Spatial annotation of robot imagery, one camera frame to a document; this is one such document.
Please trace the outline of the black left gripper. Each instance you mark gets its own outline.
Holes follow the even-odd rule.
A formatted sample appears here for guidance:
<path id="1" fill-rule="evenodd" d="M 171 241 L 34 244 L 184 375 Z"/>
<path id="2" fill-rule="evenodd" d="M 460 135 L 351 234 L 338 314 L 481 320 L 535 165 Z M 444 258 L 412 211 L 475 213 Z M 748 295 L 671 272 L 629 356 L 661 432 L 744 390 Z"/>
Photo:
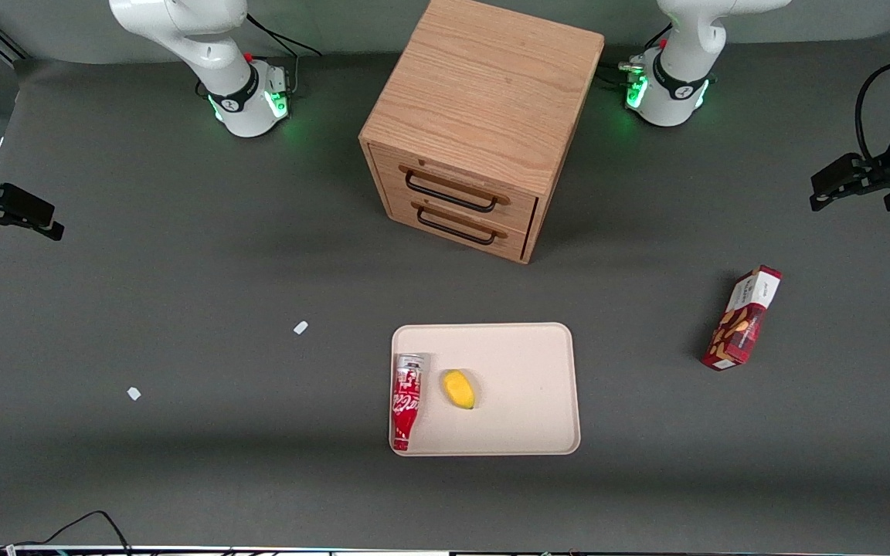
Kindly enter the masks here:
<path id="1" fill-rule="evenodd" d="M 882 201 L 890 212 L 890 154 L 863 161 L 858 154 L 844 154 L 811 177 L 810 208 L 819 212 L 834 201 L 851 195 L 886 192 Z"/>

